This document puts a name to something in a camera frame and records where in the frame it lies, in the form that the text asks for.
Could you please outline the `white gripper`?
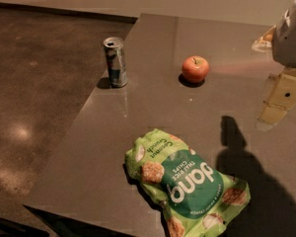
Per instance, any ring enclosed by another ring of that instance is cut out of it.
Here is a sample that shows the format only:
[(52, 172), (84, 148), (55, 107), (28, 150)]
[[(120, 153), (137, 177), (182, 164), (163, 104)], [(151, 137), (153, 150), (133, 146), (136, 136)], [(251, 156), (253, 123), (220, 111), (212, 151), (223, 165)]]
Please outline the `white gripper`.
[(296, 0), (277, 25), (252, 44), (254, 51), (271, 49), (273, 59), (286, 67), (279, 75), (270, 76), (273, 86), (256, 122), (256, 129), (261, 131), (273, 129), (296, 106)]

